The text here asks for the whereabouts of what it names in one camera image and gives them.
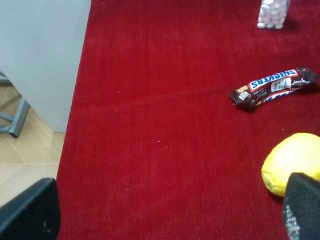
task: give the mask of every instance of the red carpet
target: red carpet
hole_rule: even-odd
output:
[[[257,28],[260,1],[92,2],[58,173],[60,240],[284,240],[264,186],[269,152],[320,135],[320,94],[254,113],[236,88],[292,68],[320,73],[320,5]]]

